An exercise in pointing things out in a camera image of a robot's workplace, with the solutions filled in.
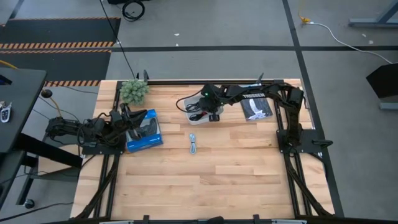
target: yellow cable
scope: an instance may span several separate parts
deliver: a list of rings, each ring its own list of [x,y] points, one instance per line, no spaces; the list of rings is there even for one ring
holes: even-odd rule
[[[0,63],[3,64],[3,65],[7,65],[7,66],[10,67],[10,68],[18,69],[17,67],[15,67],[15,66],[11,65],[10,63],[5,62],[5,61],[3,61],[3,60],[0,60]]]
[[[303,5],[304,5],[304,0],[300,0],[300,3],[298,5],[298,16],[303,23],[309,23],[309,22],[311,22],[311,19],[300,16],[301,8]]]
[[[7,66],[10,67],[10,68],[18,69],[17,67],[15,67],[15,66],[13,66],[12,64],[10,64],[10,63],[8,63],[8,62],[5,62],[5,61],[3,61],[3,60],[0,60],[0,63],[3,64],[3,65],[7,65]],[[60,117],[62,117],[61,111],[60,111],[60,107],[58,106],[58,103],[55,102],[55,100],[54,100],[52,97],[50,97],[50,100],[54,103],[55,107],[57,108],[57,111],[58,111],[58,114],[60,115]]]

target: concrete floor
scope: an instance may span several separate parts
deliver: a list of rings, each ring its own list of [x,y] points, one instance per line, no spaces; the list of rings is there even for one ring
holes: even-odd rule
[[[11,15],[16,0],[1,0],[0,24]],[[337,38],[351,45],[398,45],[398,29],[353,29],[350,17],[376,17],[390,1],[306,0],[302,15],[328,25]],[[104,2],[109,16],[120,9]],[[122,20],[119,38],[124,47],[280,45],[293,46],[284,7],[279,0],[152,0],[144,2],[144,17],[133,23]],[[337,46],[328,31],[301,26],[299,2],[289,0],[298,39],[302,46]],[[97,0],[28,0],[16,17],[101,17]],[[398,62],[397,51],[382,51]],[[365,77],[385,62],[360,52],[303,52],[308,76],[327,139],[334,145],[330,156],[346,217],[398,220],[398,112],[378,109],[376,95]],[[301,78],[294,51],[196,51],[128,52],[135,72],[146,69],[155,78]],[[107,79],[129,78],[122,53],[112,53]],[[96,87],[80,87],[97,91]],[[80,119],[93,113],[96,96],[65,88],[52,88],[60,107]],[[56,115],[38,101],[35,109]],[[24,132],[41,139],[47,120],[35,112]],[[23,177],[14,182],[0,217],[24,212],[15,206]],[[75,182],[35,180],[29,198],[37,208],[56,202],[71,202]],[[66,220],[71,206],[53,207],[5,223],[43,223]]]

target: blue cardboard box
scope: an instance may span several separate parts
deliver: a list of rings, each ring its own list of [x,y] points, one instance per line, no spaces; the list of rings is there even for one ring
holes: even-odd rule
[[[160,126],[156,118],[156,111],[154,109],[148,110],[140,128],[135,131],[126,131],[126,136],[126,146],[129,152],[137,152],[163,144]]]

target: wooden tabletop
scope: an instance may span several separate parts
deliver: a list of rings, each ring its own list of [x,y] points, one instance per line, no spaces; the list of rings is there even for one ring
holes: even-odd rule
[[[301,86],[299,79],[285,82]],[[112,109],[116,83],[101,82],[93,117]],[[284,159],[275,134],[276,116],[246,122],[241,105],[236,103],[224,107],[220,122],[192,126],[175,102],[201,87],[150,86],[145,104],[131,106],[132,110],[156,110],[164,144],[121,156],[112,220],[142,220],[144,215],[150,215],[151,220],[219,215],[252,219],[254,214],[260,214],[260,218],[293,218]],[[268,100],[275,114],[273,102]],[[282,117],[286,122],[283,110]],[[304,106],[300,122],[305,129],[312,128]],[[190,133],[197,137],[195,155],[189,150]],[[301,159],[309,190],[333,213],[322,163],[308,154],[301,154]],[[96,192],[102,161],[103,156],[96,156],[80,172],[71,217],[78,215]],[[301,193],[297,192],[303,213]],[[104,193],[102,215],[107,198],[108,191]]]

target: green succulent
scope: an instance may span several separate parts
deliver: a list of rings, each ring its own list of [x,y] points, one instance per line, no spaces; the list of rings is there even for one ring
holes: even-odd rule
[[[144,103],[146,93],[149,93],[149,86],[144,81],[128,80],[126,82],[122,82],[120,96],[125,103],[142,105]]]

